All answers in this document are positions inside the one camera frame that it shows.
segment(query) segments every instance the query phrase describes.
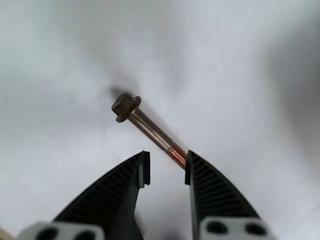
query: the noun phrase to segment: white fabric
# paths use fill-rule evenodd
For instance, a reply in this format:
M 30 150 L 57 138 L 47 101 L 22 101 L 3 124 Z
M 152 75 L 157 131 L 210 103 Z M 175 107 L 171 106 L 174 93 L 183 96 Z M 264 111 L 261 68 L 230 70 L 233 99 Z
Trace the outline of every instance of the white fabric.
M 210 161 L 280 240 L 320 238 L 318 0 L 0 2 L 0 226 L 52 220 L 142 150 L 146 240 L 192 239 L 184 172 L 114 89 Z

